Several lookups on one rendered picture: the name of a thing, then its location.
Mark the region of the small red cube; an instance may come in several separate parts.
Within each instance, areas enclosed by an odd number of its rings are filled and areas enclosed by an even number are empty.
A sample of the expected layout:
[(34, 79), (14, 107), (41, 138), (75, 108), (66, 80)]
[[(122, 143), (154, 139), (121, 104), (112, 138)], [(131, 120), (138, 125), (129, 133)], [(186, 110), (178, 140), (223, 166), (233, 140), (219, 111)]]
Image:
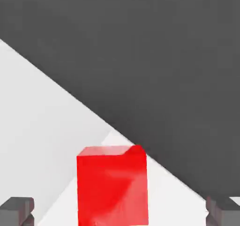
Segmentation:
[(78, 226), (147, 226), (147, 157), (140, 145), (85, 147), (76, 157)]

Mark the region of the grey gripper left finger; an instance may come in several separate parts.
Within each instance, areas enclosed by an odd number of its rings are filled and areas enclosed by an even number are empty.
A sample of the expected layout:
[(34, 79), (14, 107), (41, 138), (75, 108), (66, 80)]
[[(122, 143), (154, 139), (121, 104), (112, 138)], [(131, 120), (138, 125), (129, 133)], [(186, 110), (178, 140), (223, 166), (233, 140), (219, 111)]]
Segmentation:
[(32, 197), (10, 197), (0, 206), (0, 226), (34, 226)]

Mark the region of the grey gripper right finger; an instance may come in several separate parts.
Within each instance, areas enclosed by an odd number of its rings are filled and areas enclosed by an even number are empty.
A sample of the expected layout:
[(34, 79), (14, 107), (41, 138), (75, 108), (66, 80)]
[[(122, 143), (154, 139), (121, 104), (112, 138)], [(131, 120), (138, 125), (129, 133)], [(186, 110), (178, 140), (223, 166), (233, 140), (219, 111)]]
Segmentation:
[(206, 226), (240, 226), (240, 206), (228, 197), (206, 198)]

